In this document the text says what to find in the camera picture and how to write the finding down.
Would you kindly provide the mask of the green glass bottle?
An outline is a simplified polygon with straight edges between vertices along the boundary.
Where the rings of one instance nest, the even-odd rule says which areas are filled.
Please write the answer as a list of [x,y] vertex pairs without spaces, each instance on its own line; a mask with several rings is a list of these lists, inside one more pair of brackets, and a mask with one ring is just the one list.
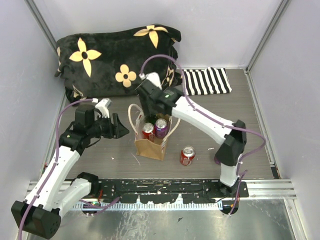
[[158,116],[156,114],[151,114],[151,115],[147,115],[145,117],[145,122],[151,123],[154,125],[156,123],[157,119],[158,119]]

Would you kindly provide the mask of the purple Fanta can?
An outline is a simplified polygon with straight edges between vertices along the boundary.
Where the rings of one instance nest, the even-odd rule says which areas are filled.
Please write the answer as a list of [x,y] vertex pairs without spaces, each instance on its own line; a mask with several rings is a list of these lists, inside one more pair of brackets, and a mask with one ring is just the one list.
[[220,165],[221,164],[221,162],[218,160],[218,158],[215,156],[214,157],[214,162],[217,164],[217,165]]
[[163,139],[168,134],[168,123],[164,118],[159,118],[155,122],[155,135],[158,139]]

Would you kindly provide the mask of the red Coca-Cola can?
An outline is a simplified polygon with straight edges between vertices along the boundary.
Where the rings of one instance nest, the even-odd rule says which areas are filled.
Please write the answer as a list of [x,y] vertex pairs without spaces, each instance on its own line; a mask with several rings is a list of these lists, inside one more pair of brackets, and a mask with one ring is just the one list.
[[155,140],[155,127],[152,123],[147,122],[142,127],[142,135],[144,139],[154,142]]
[[192,146],[187,145],[181,150],[179,161],[183,166],[189,166],[192,163],[195,155],[195,149]]

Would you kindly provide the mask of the watermelon print jute bag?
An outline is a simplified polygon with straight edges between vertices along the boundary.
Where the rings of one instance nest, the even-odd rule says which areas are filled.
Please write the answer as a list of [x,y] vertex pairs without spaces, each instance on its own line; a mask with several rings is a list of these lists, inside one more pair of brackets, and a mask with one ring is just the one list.
[[[135,120],[135,123],[132,121],[131,110],[132,108],[137,109],[139,112],[138,117]],[[140,106],[135,103],[129,105],[128,110],[128,120],[135,134],[134,144],[136,147],[136,154],[138,156],[160,160],[163,161],[166,154],[166,148],[169,141],[169,137],[175,132],[178,128],[181,119],[178,118],[176,124],[173,126],[173,117],[169,115],[159,114],[159,117],[164,117],[168,122],[168,134],[164,138],[155,137],[154,141],[150,141],[144,138],[143,135],[143,125],[146,123],[145,115]]]

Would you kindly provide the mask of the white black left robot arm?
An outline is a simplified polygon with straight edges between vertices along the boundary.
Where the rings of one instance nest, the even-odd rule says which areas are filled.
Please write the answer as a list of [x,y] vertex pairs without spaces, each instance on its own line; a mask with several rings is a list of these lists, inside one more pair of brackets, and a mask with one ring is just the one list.
[[85,196],[97,197],[99,178],[87,172],[80,173],[63,192],[59,190],[84,150],[92,145],[92,139],[119,139],[129,132],[118,114],[109,115],[106,107],[80,105],[75,110],[74,121],[60,135],[55,154],[36,186],[23,201],[15,201],[11,207],[18,238],[22,238],[23,231],[52,238],[74,204]]

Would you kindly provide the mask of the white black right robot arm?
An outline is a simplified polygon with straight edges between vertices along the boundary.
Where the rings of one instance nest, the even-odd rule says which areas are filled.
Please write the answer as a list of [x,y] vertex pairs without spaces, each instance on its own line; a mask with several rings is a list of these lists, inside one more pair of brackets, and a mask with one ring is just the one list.
[[225,197],[234,195],[240,182],[238,165],[247,143],[245,123],[219,118],[182,91],[173,87],[162,90],[149,80],[144,80],[136,92],[145,115],[164,114],[186,121],[220,145],[214,156],[220,162],[219,191]]

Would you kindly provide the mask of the black white striped cloth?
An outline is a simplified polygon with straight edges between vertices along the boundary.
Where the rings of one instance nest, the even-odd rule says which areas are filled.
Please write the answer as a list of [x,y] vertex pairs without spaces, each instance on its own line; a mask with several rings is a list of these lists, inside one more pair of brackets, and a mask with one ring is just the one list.
[[184,69],[188,96],[229,94],[232,88],[225,68]]

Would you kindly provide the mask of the black floral plush blanket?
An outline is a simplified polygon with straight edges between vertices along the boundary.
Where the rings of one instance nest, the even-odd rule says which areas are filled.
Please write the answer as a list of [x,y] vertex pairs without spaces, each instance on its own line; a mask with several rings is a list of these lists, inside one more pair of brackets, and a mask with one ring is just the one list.
[[151,24],[109,33],[77,33],[56,42],[58,69],[56,77],[64,81],[65,95],[70,103],[91,98],[136,95],[145,74],[156,72],[163,89],[181,85],[177,66],[158,57],[143,65],[154,55],[167,55],[175,60],[176,42],[181,32],[162,24]]

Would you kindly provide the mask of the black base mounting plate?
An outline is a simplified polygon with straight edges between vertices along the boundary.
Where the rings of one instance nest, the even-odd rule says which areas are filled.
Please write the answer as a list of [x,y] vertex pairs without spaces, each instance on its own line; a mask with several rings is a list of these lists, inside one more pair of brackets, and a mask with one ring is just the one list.
[[179,197],[183,204],[215,203],[222,198],[249,197],[247,184],[224,187],[215,179],[100,179],[93,193],[83,199],[99,199],[110,203],[116,198],[123,204],[174,203]]

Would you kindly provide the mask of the aluminium front rail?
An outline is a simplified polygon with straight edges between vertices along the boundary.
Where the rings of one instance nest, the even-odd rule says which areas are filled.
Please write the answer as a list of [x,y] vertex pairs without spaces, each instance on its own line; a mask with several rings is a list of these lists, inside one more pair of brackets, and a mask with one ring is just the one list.
[[86,215],[103,211],[219,210],[234,214],[241,201],[295,200],[289,180],[243,180],[234,193],[223,194],[211,179],[102,179],[84,178],[61,183],[29,185],[26,202],[37,197],[34,206],[64,214],[82,210]]

